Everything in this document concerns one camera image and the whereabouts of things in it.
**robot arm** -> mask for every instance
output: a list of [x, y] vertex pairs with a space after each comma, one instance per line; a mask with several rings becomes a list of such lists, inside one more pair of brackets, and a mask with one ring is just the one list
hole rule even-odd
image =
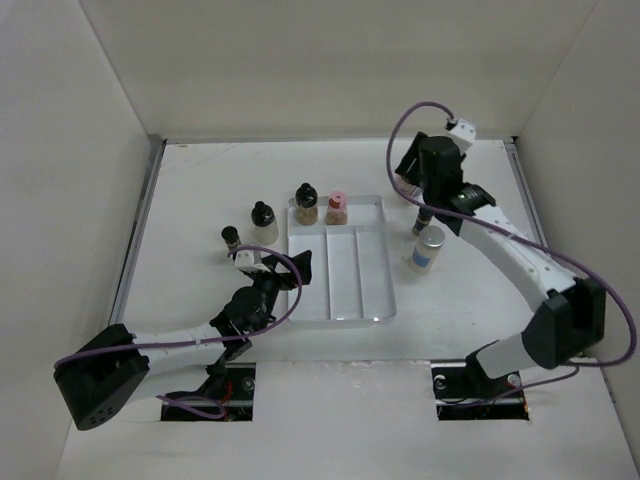
[[[303, 285], [311, 282], [311, 252], [290, 258]], [[80, 358], [56, 367], [54, 379], [79, 430], [90, 430], [115, 416], [127, 403], [164, 395], [195, 394], [214, 398], [226, 380], [225, 364], [251, 347], [237, 337], [265, 328], [278, 293], [297, 288], [291, 273], [275, 271], [279, 260], [241, 252], [234, 266], [253, 280], [242, 287], [216, 318], [199, 327], [167, 333], [138, 333], [111, 325], [79, 352], [113, 348], [117, 351]], [[184, 343], [178, 348], [162, 344]]]
[[[396, 169], [422, 189], [424, 203], [495, 224], [523, 236], [482, 187], [465, 183], [461, 164], [473, 143], [475, 127], [459, 120], [445, 136], [418, 133]], [[433, 215], [421, 209], [416, 227]], [[457, 236], [484, 254], [516, 286], [533, 318], [525, 330], [471, 353], [466, 378], [482, 384], [534, 366], [553, 369], [593, 346], [604, 336], [605, 291], [592, 279], [577, 278], [546, 254], [468, 220], [436, 214]]]

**white tray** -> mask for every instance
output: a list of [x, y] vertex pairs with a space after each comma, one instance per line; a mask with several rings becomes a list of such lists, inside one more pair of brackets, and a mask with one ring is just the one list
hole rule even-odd
[[[300, 225], [295, 200], [287, 206], [289, 255], [311, 250], [311, 284], [289, 320], [310, 328], [362, 327], [391, 320], [396, 300], [380, 195], [348, 197], [349, 223], [326, 225], [328, 197], [318, 198], [318, 221]], [[289, 292], [291, 305], [297, 295]]]

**label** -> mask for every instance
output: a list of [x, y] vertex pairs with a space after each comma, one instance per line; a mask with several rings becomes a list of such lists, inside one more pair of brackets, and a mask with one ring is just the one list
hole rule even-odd
[[420, 254], [420, 252], [418, 251], [418, 247], [415, 247], [413, 249], [413, 255], [411, 255], [411, 260], [413, 260], [413, 263], [418, 265], [420, 268], [427, 268], [427, 265], [429, 265], [429, 262], [431, 261], [429, 257], [423, 257]]

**wall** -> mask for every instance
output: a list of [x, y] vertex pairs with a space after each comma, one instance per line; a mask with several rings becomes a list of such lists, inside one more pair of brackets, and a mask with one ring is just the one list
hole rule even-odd
[[55, 476], [53, 362], [104, 323], [149, 145], [75, 0], [0, 5], [0, 464]]
[[594, 3], [82, 0], [148, 132], [254, 139], [387, 135], [436, 98], [515, 135]]
[[[518, 140], [549, 243], [586, 261], [640, 316], [640, 2], [599, 0]], [[613, 358], [628, 330], [609, 303]], [[640, 461], [640, 357], [606, 372], [636, 463]]]

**bolt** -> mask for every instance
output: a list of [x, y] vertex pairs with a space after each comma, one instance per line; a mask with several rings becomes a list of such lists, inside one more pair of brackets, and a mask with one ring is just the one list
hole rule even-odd
[[509, 382], [514, 387], [518, 388], [522, 386], [522, 380], [520, 380], [520, 376], [517, 373], [512, 373], [507, 377], [507, 382]]
[[256, 386], [256, 382], [251, 377], [244, 377], [242, 379], [242, 389], [245, 392], [251, 392]]
[[446, 381], [447, 379], [444, 375], [436, 375], [433, 378], [433, 384], [435, 385], [436, 390], [444, 390], [447, 388]]

